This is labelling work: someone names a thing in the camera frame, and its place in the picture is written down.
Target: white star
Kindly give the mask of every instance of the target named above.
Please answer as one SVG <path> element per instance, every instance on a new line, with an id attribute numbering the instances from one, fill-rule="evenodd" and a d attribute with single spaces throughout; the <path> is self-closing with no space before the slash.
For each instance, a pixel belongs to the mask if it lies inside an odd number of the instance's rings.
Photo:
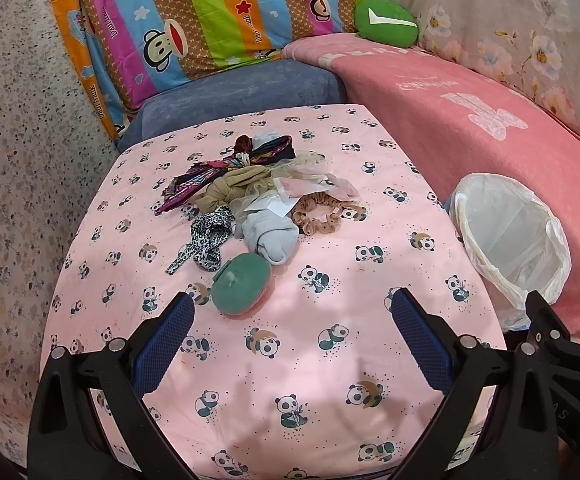
<path id="1" fill-rule="evenodd" d="M 139 7 L 134 12 L 134 20 L 145 20 L 148 17 L 148 12 L 150 12 L 150 9 L 146 9 L 144 6 Z"/>

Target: colorful striped fabric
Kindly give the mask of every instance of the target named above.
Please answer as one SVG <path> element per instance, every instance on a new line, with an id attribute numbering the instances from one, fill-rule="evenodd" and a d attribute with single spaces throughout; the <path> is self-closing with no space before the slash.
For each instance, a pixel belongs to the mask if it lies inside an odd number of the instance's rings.
<path id="1" fill-rule="evenodd" d="M 68 53 L 110 136 L 148 98 L 276 59 L 293 40 L 354 31 L 359 0 L 51 0 Z"/>

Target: green cushion with white swoosh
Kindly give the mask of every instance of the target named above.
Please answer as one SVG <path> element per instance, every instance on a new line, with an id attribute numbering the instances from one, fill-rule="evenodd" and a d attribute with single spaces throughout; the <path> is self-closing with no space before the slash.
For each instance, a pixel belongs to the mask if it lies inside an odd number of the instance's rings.
<path id="1" fill-rule="evenodd" d="M 363 0 L 356 6 L 355 25 L 366 40 L 401 48 L 417 41 L 417 22 L 406 9 L 390 0 Z"/>

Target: orange stripe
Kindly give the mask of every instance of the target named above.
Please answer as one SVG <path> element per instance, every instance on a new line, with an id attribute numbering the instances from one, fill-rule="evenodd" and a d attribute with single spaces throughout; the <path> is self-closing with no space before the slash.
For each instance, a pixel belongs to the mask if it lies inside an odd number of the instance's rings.
<path id="1" fill-rule="evenodd" d="M 83 85 L 86 95 L 103 123 L 103 127 L 106 129 L 108 136 L 110 139 L 115 139 L 115 125 L 110 118 L 108 108 L 102 98 L 101 89 L 99 88 L 96 77 L 81 77 L 83 67 L 91 66 L 92 60 L 90 59 L 88 47 L 70 33 L 70 22 L 68 21 L 68 12 L 81 9 L 79 0 L 50 0 L 50 2 L 52 3 L 52 11 L 54 12 L 59 31 L 64 40 L 65 49 L 68 52 L 68 56 L 70 56 L 79 81 Z"/>
<path id="2" fill-rule="evenodd" d="M 241 5 L 243 1 L 246 1 L 251 7 L 248 13 L 240 14 L 237 6 Z M 270 38 L 264 33 L 257 0 L 224 0 L 224 2 L 228 11 L 237 19 L 239 31 L 243 38 L 244 54 L 249 56 L 255 50 L 270 50 L 272 44 L 270 43 Z"/>

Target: red star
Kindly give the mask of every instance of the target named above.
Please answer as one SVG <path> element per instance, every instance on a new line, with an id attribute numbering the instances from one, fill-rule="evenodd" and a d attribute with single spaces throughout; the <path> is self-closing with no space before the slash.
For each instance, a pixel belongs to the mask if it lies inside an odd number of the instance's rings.
<path id="1" fill-rule="evenodd" d="M 237 14 L 248 14 L 251 6 L 252 4 L 249 4 L 246 0 L 241 0 L 241 3 L 234 7 L 237 9 Z"/>

